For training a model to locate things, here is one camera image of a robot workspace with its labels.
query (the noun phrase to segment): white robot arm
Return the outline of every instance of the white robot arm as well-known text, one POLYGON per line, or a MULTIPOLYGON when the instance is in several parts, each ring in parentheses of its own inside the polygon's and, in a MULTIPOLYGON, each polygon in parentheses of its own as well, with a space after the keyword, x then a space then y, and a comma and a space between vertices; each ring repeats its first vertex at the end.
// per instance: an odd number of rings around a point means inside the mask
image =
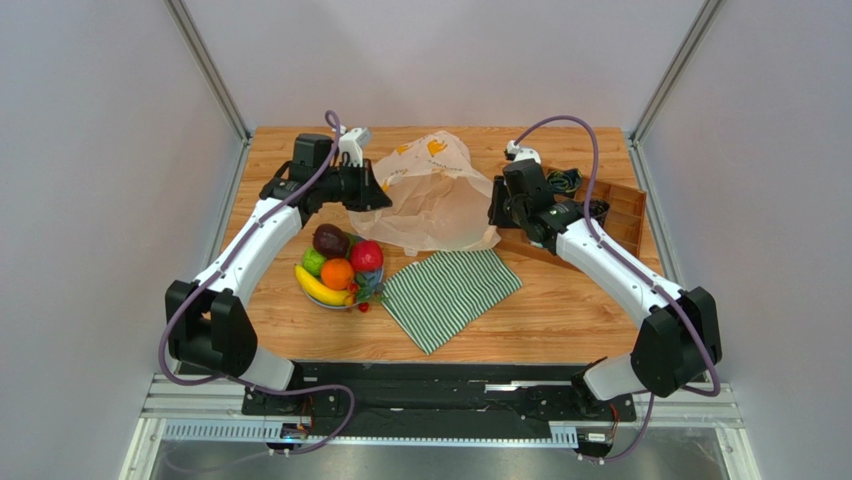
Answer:
POLYGON ((582 402, 594 407, 644 390, 667 397, 706 370, 699 347, 669 299, 688 313, 713 364, 717 363, 722 350, 713 297, 700 287, 687 292, 657 275, 609 238, 597 221, 586 220, 581 203, 557 202, 538 154, 514 142, 509 147, 513 150, 507 148, 506 156, 513 161, 494 180, 491 224, 521 228, 531 243, 576 266, 639 328, 632 352, 594 362, 572 378, 582 402))
POLYGON ((167 318, 186 308, 168 337, 173 358, 253 385, 287 389, 295 365, 258 345, 246 307, 278 252, 324 203, 340 202, 357 212, 391 205, 370 160, 363 158, 362 148, 370 136, 365 128, 346 131, 339 142, 340 165, 314 178, 331 151, 332 139, 299 135, 293 160, 263 187, 251 218, 225 251, 192 283, 176 280, 166 291, 167 318), (281 178, 288 170, 289 177, 281 178), (305 186, 292 206, 282 205, 305 186), (190 301, 201 287, 204 291, 190 301))

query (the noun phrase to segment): wooden box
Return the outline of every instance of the wooden box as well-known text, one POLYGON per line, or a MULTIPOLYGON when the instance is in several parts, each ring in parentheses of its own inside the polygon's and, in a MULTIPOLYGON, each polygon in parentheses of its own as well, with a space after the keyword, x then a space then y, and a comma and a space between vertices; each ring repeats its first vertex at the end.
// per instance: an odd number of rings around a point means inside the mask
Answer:
MULTIPOLYGON (((545 168, 545 175, 548 172, 549 169, 545 168)), ((574 200, 583 201, 588 185, 588 179, 584 178, 574 200)), ((609 211, 604 220, 604 231, 625 250, 638 257, 642 243, 642 224, 645 221, 645 192, 597 180, 592 198, 609 203, 609 211)), ((497 233, 500 234, 501 240, 496 248, 500 250, 576 270, 573 265, 547 250, 530 245, 527 235, 519 228, 498 228, 497 233)))

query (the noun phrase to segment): white plastic bag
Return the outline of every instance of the white plastic bag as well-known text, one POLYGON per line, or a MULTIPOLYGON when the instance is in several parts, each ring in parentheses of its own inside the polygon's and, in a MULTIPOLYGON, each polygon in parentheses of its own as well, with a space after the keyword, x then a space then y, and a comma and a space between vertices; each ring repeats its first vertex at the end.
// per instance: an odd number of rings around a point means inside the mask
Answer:
POLYGON ((406 255, 426 250, 486 250, 500 241, 488 225, 491 180, 470 164, 462 141, 441 131, 397 148, 373 166, 393 206, 350 212, 365 238, 401 246, 406 255))

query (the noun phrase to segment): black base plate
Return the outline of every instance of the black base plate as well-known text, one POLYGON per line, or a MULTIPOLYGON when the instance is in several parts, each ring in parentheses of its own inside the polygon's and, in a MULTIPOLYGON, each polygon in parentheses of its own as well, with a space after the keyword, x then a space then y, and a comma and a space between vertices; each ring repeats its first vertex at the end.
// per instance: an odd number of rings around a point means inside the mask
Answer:
MULTIPOLYGON (((470 365, 407 363, 298 362, 301 371, 291 388, 332 383, 355 392, 355 414, 344 431, 349 436, 430 438, 550 438, 548 422, 612 421, 609 405, 600 415, 581 415, 570 385, 539 385, 514 391, 485 391, 486 384, 512 381, 567 381, 582 366, 470 365)), ((621 421, 636 419, 628 395, 612 400, 621 421)), ((305 397, 243 400, 245 415, 290 415, 301 412, 305 397)), ((339 391, 313 395, 312 433, 326 435, 349 406, 339 391)))

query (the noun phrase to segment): white wall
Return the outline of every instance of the white wall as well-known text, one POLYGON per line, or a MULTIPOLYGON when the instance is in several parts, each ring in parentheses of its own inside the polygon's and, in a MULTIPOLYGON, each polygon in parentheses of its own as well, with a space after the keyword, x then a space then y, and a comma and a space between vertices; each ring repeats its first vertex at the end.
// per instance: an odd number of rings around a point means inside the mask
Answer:
POLYGON ((702 0, 188 0, 249 128, 630 129, 702 0))
POLYGON ((645 148, 764 478, 849 478, 852 3, 722 8, 645 148))
POLYGON ((239 146, 159 1, 4 1, 0 70, 0 478, 116 478, 239 146))

